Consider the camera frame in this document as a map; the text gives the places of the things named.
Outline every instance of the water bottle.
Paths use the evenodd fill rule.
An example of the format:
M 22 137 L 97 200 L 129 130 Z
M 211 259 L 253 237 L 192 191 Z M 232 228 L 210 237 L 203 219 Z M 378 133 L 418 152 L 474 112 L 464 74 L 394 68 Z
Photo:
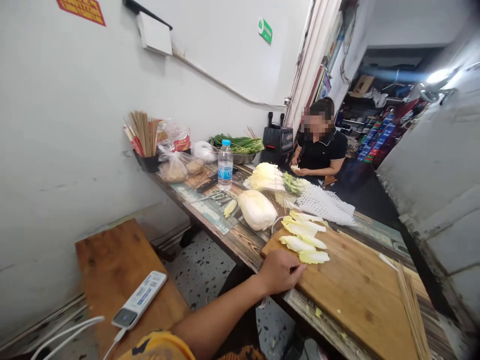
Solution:
M 218 153 L 218 188 L 220 190 L 230 190 L 233 172 L 234 155 L 230 150 L 230 140 L 222 140 Z

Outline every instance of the stainless steel bowl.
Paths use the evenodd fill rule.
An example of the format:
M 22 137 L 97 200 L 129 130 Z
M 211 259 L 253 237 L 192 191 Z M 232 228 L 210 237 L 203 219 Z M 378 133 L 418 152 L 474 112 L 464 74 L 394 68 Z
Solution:
M 219 147 L 214 146 L 212 143 L 210 144 L 212 145 L 214 152 L 218 153 L 220 151 Z M 258 152 L 247 155 L 233 154 L 233 165 L 243 165 L 251 163 L 257 154 Z

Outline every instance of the yellow shirt sleeve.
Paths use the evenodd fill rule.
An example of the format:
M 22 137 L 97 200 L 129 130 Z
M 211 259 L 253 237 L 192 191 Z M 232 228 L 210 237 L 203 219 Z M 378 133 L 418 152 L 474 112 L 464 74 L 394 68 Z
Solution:
M 169 331 L 154 331 L 119 360 L 195 360 L 186 343 Z

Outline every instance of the scissors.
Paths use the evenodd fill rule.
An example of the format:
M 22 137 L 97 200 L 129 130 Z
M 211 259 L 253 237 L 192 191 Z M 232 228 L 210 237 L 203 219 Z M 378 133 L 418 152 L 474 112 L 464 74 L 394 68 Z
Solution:
M 220 189 L 213 190 L 210 195 L 202 197 L 201 199 L 192 201 L 190 204 L 198 203 L 203 200 L 212 199 L 212 200 L 222 200 L 225 198 L 225 194 Z

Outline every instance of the bottle label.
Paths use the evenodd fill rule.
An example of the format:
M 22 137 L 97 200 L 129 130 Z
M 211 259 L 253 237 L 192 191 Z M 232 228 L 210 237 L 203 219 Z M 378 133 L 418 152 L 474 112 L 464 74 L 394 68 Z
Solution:
M 225 167 L 223 169 L 218 169 L 218 179 L 219 180 L 230 180 L 234 173 L 234 167 Z

